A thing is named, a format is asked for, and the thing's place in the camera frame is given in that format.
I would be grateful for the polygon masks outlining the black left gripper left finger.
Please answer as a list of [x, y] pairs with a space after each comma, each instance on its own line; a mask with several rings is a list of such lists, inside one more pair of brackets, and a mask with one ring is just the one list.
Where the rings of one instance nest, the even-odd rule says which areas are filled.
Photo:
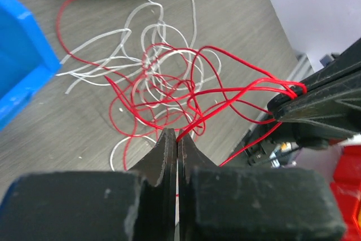
[[25, 174], [1, 203], [1, 239], [173, 240], [176, 181], [173, 129], [125, 172]]

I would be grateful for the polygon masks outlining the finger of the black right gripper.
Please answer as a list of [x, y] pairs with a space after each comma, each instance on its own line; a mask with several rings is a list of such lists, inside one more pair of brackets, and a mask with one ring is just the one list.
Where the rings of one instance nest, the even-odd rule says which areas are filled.
[[280, 123], [268, 140], [320, 149], [360, 133], [360, 72], [340, 77], [291, 99], [279, 94], [267, 108]]
[[308, 91], [322, 87], [341, 78], [360, 74], [360, 47], [358, 39], [334, 61], [303, 80]]

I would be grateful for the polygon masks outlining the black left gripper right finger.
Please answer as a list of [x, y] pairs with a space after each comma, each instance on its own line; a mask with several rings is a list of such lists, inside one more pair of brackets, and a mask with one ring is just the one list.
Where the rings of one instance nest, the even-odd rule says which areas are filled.
[[216, 166], [177, 140], [181, 240], [340, 240], [346, 224], [317, 172]]

